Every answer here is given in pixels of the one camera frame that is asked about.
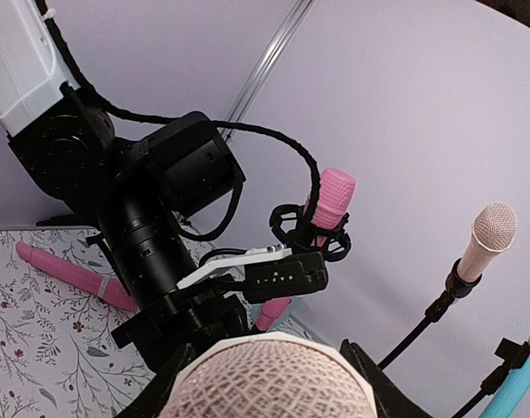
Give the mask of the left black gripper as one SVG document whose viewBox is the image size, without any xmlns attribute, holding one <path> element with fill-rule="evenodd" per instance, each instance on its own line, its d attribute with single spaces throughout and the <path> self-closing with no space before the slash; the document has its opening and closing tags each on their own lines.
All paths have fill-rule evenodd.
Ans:
<svg viewBox="0 0 530 418">
<path fill-rule="evenodd" d="M 238 296 L 210 290 L 185 300 L 175 300 L 169 293 L 111 335 L 119 348 L 132 344 L 145 365 L 156 373 L 185 343 L 200 356 L 218 341 L 248 332 L 247 312 Z"/>
</svg>

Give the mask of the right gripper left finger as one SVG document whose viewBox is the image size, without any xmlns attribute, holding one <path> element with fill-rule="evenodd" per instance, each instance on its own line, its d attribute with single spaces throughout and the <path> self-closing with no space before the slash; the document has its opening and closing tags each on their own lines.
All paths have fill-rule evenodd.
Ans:
<svg viewBox="0 0 530 418">
<path fill-rule="evenodd" d="M 158 417 L 169 400 L 178 373 L 195 360 L 191 343 L 182 344 L 171 358 L 158 370 L 156 376 L 140 395 L 123 411 L 120 418 Z"/>
</svg>

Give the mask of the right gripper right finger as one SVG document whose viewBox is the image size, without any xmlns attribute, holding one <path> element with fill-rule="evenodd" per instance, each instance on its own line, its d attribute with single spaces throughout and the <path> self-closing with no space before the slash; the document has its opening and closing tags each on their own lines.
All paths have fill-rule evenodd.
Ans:
<svg viewBox="0 0 530 418">
<path fill-rule="evenodd" d="M 413 403 L 355 342 L 341 342 L 340 354 L 372 386 L 378 417 L 426 418 L 426 412 Z"/>
</svg>

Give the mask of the short pink microphone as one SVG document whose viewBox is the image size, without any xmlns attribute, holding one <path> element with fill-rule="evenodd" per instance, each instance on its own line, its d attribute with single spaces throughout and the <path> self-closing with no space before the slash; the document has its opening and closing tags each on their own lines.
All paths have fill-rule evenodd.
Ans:
<svg viewBox="0 0 530 418">
<path fill-rule="evenodd" d="M 16 244 L 18 256 L 30 265 L 79 290 L 97 296 L 113 307 L 135 312 L 138 306 L 118 279 L 90 272 L 40 248 Z"/>
</svg>

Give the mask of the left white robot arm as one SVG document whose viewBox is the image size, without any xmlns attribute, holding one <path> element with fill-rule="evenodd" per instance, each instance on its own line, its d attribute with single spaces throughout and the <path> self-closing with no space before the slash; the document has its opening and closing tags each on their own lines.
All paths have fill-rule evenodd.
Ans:
<svg viewBox="0 0 530 418">
<path fill-rule="evenodd" d="M 199 111 L 159 118 L 139 141 L 118 138 L 112 107 L 86 82 L 42 1 L 0 1 L 0 122 L 35 184 L 97 229 L 97 245 L 138 314 L 113 331 L 158 371 L 190 344 L 197 354 L 248 329 L 239 298 L 190 287 L 196 263 L 179 222 L 229 195 L 231 219 L 245 182 L 237 160 Z"/>
</svg>

